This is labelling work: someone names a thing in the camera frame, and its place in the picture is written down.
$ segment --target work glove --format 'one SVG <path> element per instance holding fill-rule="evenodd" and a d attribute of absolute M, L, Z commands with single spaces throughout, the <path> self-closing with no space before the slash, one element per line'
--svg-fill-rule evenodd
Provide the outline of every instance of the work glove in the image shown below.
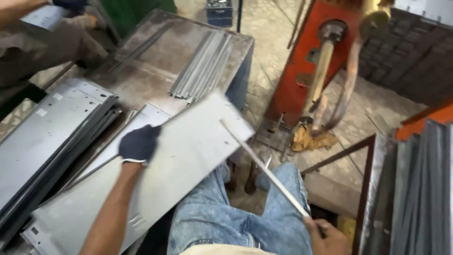
<path fill-rule="evenodd" d="M 60 6 L 75 12 L 82 12 L 88 0 L 48 0 L 50 5 Z"/>
<path fill-rule="evenodd" d="M 120 142 L 118 154 L 124 162 L 142 163 L 147 166 L 157 147 L 160 126 L 146 125 L 127 133 Z"/>

